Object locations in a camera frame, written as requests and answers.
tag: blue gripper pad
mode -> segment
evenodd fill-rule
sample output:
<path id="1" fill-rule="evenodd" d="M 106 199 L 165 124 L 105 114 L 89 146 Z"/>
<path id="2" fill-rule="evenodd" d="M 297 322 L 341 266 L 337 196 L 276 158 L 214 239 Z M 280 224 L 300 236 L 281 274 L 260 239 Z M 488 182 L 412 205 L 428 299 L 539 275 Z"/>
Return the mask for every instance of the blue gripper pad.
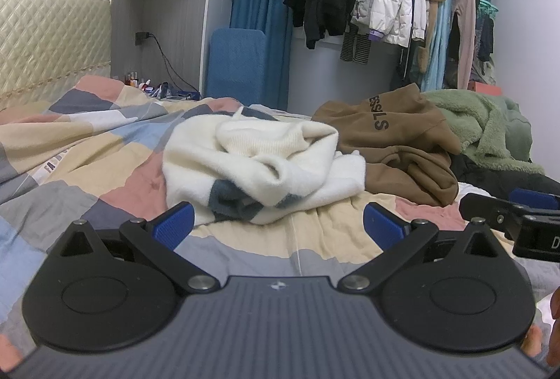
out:
<path id="1" fill-rule="evenodd" d="M 194 227 L 194 207 L 187 203 L 179 204 L 153 222 L 152 238 L 174 250 Z"/>
<path id="2" fill-rule="evenodd" d="M 375 202 L 363 209 L 363 228 L 383 251 L 397 244 L 411 231 L 410 224 Z"/>
<path id="3" fill-rule="evenodd" d="M 530 191 L 527 189 L 514 189 L 510 192 L 510 202 L 527 205 L 531 208 L 559 209 L 558 197 L 543 192 Z"/>

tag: red box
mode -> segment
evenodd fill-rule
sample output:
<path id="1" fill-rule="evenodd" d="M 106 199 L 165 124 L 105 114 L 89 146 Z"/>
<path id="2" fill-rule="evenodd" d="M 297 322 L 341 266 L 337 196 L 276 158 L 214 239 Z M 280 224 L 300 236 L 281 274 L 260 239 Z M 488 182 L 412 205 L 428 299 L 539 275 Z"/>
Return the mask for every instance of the red box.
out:
<path id="1" fill-rule="evenodd" d="M 502 94 L 502 89 L 499 86 L 473 81 L 469 82 L 469 90 L 477 93 L 490 94 L 492 96 L 500 96 Z"/>

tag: white wall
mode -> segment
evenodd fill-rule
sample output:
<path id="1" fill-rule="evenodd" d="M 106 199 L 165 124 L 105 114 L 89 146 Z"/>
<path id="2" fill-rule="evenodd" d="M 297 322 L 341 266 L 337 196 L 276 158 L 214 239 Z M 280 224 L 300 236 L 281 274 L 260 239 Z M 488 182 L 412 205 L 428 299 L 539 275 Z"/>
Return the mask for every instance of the white wall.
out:
<path id="1" fill-rule="evenodd" d="M 492 3 L 498 84 L 531 121 L 531 159 L 560 180 L 560 0 Z"/>
<path id="2" fill-rule="evenodd" d="M 366 97 L 389 91 L 400 47 L 372 42 L 368 64 L 340 59 L 342 36 L 317 42 L 314 50 L 305 46 L 305 34 L 296 28 L 289 56 L 288 111 L 313 115 L 330 100 L 358 104 Z"/>

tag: purple cuff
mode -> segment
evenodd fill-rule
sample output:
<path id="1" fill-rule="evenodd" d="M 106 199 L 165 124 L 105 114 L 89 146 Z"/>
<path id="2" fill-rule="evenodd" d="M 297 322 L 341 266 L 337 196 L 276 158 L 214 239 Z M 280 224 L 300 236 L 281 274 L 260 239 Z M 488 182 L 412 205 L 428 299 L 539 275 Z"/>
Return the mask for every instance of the purple cuff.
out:
<path id="1" fill-rule="evenodd" d="M 370 30 L 370 35 L 369 35 L 368 39 L 370 41 L 380 41 L 384 37 L 385 37 L 385 35 L 381 31 Z"/>

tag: brown sweatshirt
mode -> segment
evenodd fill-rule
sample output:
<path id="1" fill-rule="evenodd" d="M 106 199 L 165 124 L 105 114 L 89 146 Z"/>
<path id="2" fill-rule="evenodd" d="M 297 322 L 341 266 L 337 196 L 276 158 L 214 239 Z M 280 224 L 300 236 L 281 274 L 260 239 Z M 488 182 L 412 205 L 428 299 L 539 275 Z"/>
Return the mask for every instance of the brown sweatshirt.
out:
<path id="1" fill-rule="evenodd" d="M 399 195 L 417 204 L 446 206 L 459 185 L 448 153 L 461 144 L 441 111 L 410 84 L 359 105 L 323 104 L 314 121 L 337 128 L 338 149 L 366 159 L 366 190 Z"/>

